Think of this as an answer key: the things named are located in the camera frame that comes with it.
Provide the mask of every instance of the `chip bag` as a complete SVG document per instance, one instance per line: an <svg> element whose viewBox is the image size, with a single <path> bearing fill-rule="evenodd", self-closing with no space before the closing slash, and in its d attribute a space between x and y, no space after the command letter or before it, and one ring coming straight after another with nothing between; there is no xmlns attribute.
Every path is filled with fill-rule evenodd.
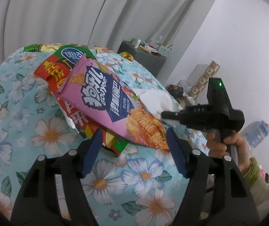
<svg viewBox="0 0 269 226"><path fill-rule="evenodd" d="M119 55L122 56L125 59L128 59L131 62L133 61L133 56L128 52L122 52Z"/></svg>
<svg viewBox="0 0 269 226"><path fill-rule="evenodd" d="M85 47L77 47L73 45L62 46L54 54L43 61L35 70L34 74L48 82L49 88L54 94L65 82L66 77L70 74L70 71L83 55L85 55L84 58L96 59L90 50ZM81 132L82 136L85 134L87 137L92 137L93 133L98 128L101 128L103 130L103 144L112 149L117 155L120 155L128 144L126 140L118 138L118 135L112 132L107 133L107 128L85 115L70 103L58 97L57 101L61 109L73 120L75 125L81 127L83 130L83 132Z"/></svg>
<svg viewBox="0 0 269 226"><path fill-rule="evenodd" d="M111 49L107 47L95 46L94 49L96 50L97 57L109 56L109 54L113 52Z"/></svg>
<svg viewBox="0 0 269 226"><path fill-rule="evenodd" d="M135 93L97 60L82 57L56 96L130 141L168 149L163 124L147 113Z"/></svg>

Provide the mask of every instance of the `green snack bag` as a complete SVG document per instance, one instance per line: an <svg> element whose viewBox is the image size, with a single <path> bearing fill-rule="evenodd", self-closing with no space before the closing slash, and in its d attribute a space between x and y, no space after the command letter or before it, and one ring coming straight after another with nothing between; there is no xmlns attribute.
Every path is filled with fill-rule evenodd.
<svg viewBox="0 0 269 226"><path fill-rule="evenodd" d="M41 44L32 44L24 47L24 52L39 52L39 47Z"/></svg>
<svg viewBox="0 0 269 226"><path fill-rule="evenodd" d="M115 151L116 154L122 153L122 151L125 149L126 145L129 143L129 141L121 136L117 137L114 142L114 148L111 147Z"/></svg>

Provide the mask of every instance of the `black gripper frame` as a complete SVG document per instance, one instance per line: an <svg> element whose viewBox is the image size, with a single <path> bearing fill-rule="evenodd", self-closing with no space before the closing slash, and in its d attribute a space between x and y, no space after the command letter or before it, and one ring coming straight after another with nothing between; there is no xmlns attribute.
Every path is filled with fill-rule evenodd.
<svg viewBox="0 0 269 226"><path fill-rule="evenodd" d="M185 158L183 176L190 179L172 226L252 226L260 223L248 185L235 162L228 161L229 156L222 159L206 156L179 139L171 128L167 131L167 140L169 135L174 136ZM177 163L179 156L173 154L175 151L171 150L171 154ZM209 174L215 175L211 210L206 219L200 220Z"/></svg>
<svg viewBox="0 0 269 226"><path fill-rule="evenodd" d="M84 177L84 157L93 145L101 148L101 130L97 130L90 140L83 141L77 148L77 152L70 150L63 156L50 159L40 155L18 193L11 223L14 226L98 226L80 182L80 178ZM71 220L61 216L55 174L62 175L63 190Z"/></svg>

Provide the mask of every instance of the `blue floral blanket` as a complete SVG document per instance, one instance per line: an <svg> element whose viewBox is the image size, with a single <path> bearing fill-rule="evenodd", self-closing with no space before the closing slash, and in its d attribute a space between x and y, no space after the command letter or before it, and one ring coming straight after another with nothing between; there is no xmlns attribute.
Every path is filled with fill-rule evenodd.
<svg viewBox="0 0 269 226"><path fill-rule="evenodd" d="M35 159L41 154L48 158L62 155L83 140L62 118L46 82L33 74L51 54L28 53L21 48L0 67L0 210L9 219ZM115 53L96 57L132 88L165 91L135 60ZM201 132L181 125L175 131L208 153ZM119 157L102 148L91 173L81 182L97 222L106 226L169 225L188 184L177 172L169 151L132 143ZM60 211L69 219L59 175L56 184Z"/></svg>

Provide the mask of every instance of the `chinese characters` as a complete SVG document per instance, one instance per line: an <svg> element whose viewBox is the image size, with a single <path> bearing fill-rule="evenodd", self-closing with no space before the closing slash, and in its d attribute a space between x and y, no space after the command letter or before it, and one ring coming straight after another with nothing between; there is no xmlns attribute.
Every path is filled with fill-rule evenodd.
<svg viewBox="0 0 269 226"><path fill-rule="evenodd" d="M117 87L117 82L114 80L112 84L112 100L110 103L110 110L117 116L119 115L119 101L120 101L120 86Z"/></svg>
<svg viewBox="0 0 269 226"><path fill-rule="evenodd" d="M72 113L72 109L74 108L71 104L68 102L64 101L66 105L66 110L69 114ZM74 123L79 123L79 125L82 127L84 126L84 123L88 123L88 120L86 119L86 115L82 111L76 111L72 115L70 115Z"/></svg>
<svg viewBox="0 0 269 226"><path fill-rule="evenodd" d="M63 78L63 70L60 70L59 66L56 66L53 62L45 61L43 63L45 70L55 77L57 88L60 88L61 84L66 80Z"/></svg>
<svg viewBox="0 0 269 226"><path fill-rule="evenodd" d="M85 74L86 85L81 88L83 103L94 109L104 110L106 82L101 72L98 73L94 67L90 67Z"/></svg>

